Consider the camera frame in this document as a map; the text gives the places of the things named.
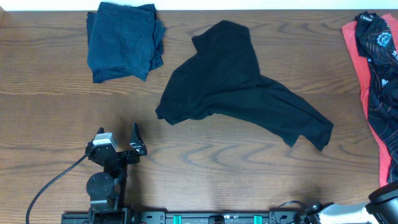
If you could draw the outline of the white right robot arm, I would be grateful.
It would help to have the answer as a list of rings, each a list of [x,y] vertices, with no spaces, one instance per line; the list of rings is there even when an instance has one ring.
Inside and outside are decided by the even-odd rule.
[[[397,224],[397,183],[387,184],[368,197],[369,201],[352,205],[317,203],[300,212],[299,224]]]

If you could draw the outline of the plain black t-shirt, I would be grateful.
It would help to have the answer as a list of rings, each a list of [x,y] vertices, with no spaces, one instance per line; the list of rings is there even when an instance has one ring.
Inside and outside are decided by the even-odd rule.
[[[254,123],[290,147],[299,136],[319,151],[333,123],[283,84],[262,76],[249,29],[221,21],[192,42],[196,54],[172,73],[155,112],[175,125],[223,114]]]

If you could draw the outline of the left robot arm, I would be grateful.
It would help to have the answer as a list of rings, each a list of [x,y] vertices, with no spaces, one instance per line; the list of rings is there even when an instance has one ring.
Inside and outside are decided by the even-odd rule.
[[[139,214],[124,204],[127,182],[127,166],[137,164],[147,154],[147,148],[139,133],[137,123],[132,125],[128,151],[118,152],[112,133],[100,128],[87,144],[87,158],[103,167],[102,172],[93,174],[86,183],[90,196],[90,223],[139,223]]]

